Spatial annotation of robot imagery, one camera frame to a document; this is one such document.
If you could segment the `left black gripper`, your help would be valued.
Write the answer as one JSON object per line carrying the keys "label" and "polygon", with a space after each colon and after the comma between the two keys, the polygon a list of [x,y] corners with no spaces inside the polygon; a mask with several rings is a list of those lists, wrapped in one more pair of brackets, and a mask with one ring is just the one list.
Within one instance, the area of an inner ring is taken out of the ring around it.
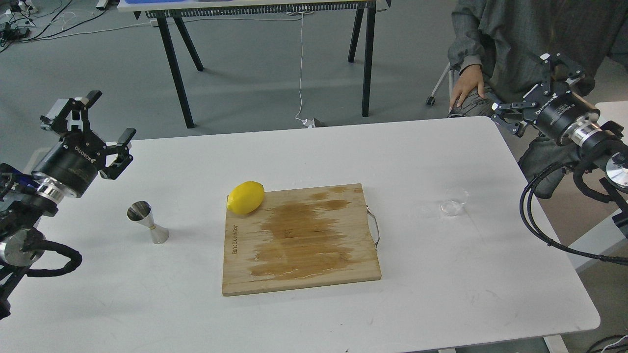
{"label": "left black gripper", "polygon": [[[117,179],[132,163],[130,148],[136,129],[125,129],[114,145],[106,146],[90,127],[88,110],[102,95],[102,91],[92,90],[83,98],[58,99],[40,117],[41,129],[56,133],[60,141],[34,167],[35,179],[53,178],[71,197],[81,198],[99,170],[102,178]],[[111,155],[116,158],[104,165]]]}

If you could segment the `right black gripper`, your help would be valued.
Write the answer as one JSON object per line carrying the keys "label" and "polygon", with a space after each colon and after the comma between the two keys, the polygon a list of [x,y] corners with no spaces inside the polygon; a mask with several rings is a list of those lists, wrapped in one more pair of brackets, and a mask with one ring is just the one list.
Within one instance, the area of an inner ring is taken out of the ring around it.
{"label": "right black gripper", "polygon": [[[509,134],[523,137],[530,123],[558,146],[575,143],[582,147],[587,139],[601,131],[597,124],[600,112],[581,96],[574,93],[558,95],[557,85],[572,85],[587,76],[583,65],[563,53],[544,53],[541,62],[541,81],[525,95],[530,101],[537,96],[549,98],[543,103],[495,102],[491,106],[491,120]],[[532,110],[532,120],[524,114]]]}

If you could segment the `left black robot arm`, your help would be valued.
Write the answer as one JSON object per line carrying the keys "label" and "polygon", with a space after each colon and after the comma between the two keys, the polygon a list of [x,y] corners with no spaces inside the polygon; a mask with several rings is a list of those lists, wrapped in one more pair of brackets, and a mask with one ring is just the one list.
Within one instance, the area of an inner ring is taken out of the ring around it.
{"label": "left black robot arm", "polygon": [[81,254],[45,238],[36,228],[41,217],[53,217],[65,199],[81,198],[100,175],[117,179],[132,163],[130,142],[136,130],[124,130],[107,145],[90,127],[88,111],[102,96],[92,90],[83,98],[58,99],[41,128],[59,136],[31,172],[1,165],[0,315],[10,315],[9,295],[24,277],[58,277],[81,265]]}

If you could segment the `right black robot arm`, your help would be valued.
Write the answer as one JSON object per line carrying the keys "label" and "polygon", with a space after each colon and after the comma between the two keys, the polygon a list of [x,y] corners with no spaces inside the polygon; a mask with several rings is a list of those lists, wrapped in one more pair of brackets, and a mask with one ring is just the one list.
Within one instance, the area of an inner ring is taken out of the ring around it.
{"label": "right black robot arm", "polygon": [[579,63],[562,53],[545,53],[540,61],[541,82],[521,102],[502,102],[496,94],[487,94],[494,102],[491,119],[512,134],[522,136],[525,128],[532,126],[560,147],[576,147],[574,162],[550,163],[528,182],[520,197],[521,219],[532,235],[550,247],[626,266],[625,257],[591,254],[557,243],[543,233],[532,216],[532,195],[540,182],[556,170],[570,171],[583,195],[619,206],[620,213],[612,220],[623,235],[627,234],[627,203],[623,194],[627,192],[628,150],[622,141],[623,127],[612,121],[599,125],[599,110],[574,92],[572,83],[585,76]]}

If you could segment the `person's hand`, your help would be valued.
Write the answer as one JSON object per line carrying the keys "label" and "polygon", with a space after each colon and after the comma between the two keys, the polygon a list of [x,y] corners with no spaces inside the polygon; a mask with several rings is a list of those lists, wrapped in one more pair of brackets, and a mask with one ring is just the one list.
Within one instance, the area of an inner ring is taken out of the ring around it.
{"label": "person's hand", "polygon": [[449,97],[449,110],[462,107],[462,103],[474,90],[480,98],[485,98],[484,76],[479,64],[469,65],[460,72]]}

